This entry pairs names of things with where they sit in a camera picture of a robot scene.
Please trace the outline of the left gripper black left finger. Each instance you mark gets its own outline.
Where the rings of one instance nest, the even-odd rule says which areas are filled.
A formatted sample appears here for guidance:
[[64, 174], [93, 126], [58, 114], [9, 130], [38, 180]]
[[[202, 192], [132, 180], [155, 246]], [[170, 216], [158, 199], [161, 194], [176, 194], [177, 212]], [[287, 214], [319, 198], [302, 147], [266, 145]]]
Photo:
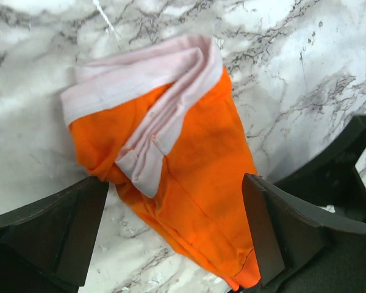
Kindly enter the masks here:
[[0, 215], [0, 292], [78, 292], [109, 184], [88, 177]]

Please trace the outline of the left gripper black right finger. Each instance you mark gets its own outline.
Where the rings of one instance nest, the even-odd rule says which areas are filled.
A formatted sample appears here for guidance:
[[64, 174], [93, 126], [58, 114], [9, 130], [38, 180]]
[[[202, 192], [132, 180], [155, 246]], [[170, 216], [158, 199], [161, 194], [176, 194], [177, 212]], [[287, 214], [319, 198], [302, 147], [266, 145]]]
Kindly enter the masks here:
[[246, 174], [243, 201], [260, 280], [252, 292], [366, 292], [366, 223]]

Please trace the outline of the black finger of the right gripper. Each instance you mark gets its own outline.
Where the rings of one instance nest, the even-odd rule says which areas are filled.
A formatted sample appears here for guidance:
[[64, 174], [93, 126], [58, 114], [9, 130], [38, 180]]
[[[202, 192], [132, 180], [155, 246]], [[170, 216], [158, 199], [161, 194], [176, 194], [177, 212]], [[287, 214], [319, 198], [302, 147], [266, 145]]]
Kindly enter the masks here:
[[366, 187], [356, 162], [366, 148], [366, 115], [354, 116], [320, 154], [274, 183], [316, 206], [333, 206], [349, 219], [366, 223]]

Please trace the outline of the bright orange underwear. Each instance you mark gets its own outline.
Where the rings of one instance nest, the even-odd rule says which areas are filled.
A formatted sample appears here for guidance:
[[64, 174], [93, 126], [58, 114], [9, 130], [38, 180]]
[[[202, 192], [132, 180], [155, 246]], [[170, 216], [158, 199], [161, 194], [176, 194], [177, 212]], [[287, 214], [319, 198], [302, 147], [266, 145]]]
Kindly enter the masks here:
[[168, 38], [74, 77], [61, 100], [77, 162], [176, 252], [233, 289], [255, 286], [242, 180], [256, 168], [213, 39]]

